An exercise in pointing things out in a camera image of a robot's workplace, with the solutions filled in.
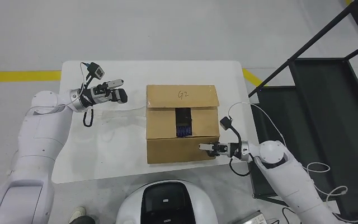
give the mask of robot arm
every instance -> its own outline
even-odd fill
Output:
[[[224,129],[232,128],[231,121],[220,121]],[[254,162],[276,194],[297,214],[302,223],[345,223],[339,221],[319,197],[313,180],[292,153],[279,141],[266,141],[259,146],[249,142],[200,144],[209,156],[226,155]]]
[[[98,65],[87,65],[87,79],[103,77]],[[51,175],[57,155],[67,141],[73,112],[107,101],[127,102],[125,91],[117,88],[123,80],[92,88],[87,88],[88,83],[62,95],[42,91],[32,99],[18,135],[18,159],[0,187],[1,223],[47,223],[54,199]]]

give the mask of box flap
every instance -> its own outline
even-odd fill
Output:
[[[147,163],[166,164],[172,162],[191,162],[212,160],[199,144],[217,142],[219,137],[148,139]]]
[[[219,136],[218,108],[192,108],[192,135],[194,137]]]
[[[148,108],[201,108],[219,106],[215,86],[147,85]]]
[[[177,137],[174,108],[150,108],[146,116],[147,139]]]

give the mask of floor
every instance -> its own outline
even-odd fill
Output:
[[[60,70],[66,60],[238,60],[263,80],[344,7],[344,0],[4,1],[0,71]],[[357,35],[352,18],[346,18],[303,56],[346,56],[358,46]],[[358,71],[358,58],[351,63]],[[287,69],[269,83],[292,84]],[[249,81],[246,85],[248,91],[254,88]],[[0,83],[0,184],[11,166],[23,115],[41,90],[58,92],[59,82]],[[114,223],[133,190],[174,178],[203,188],[219,223],[258,209],[270,222],[284,220],[280,206],[252,198],[249,178],[238,178],[223,165],[56,184],[49,223],[66,223],[76,206],[86,206],[98,223]],[[290,220],[299,223],[294,215]]]

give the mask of white table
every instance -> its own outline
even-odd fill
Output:
[[[60,94],[79,88],[82,76],[79,61],[65,62],[62,67]],[[145,106],[146,85],[215,85],[220,106],[219,119],[227,116],[235,102],[249,102],[242,68],[235,61],[96,61],[105,71],[104,78],[93,80],[90,86],[122,78],[128,95],[126,104],[107,102],[95,105],[93,126],[83,126],[83,113],[74,113],[67,143],[57,157],[52,181],[67,183],[81,180],[111,178],[227,164],[229,158],[177,164],[147,164],[145,117],[117,116],[138,114],[118,112]],[[103,118],[104,113],[114,118]],[[239,104],[232,108],[233,125],[242,139],[258,143],[251,108]],[[237,137],[220,129],[221,142],[235,142]]]

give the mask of shoe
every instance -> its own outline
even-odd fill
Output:
[[[78,217],[85,216],[86,215],[86,209],[83,207],[77,207],[74,209],[71,218],[69,219],[68,223],[71,223],[73,220],[75,220]]]

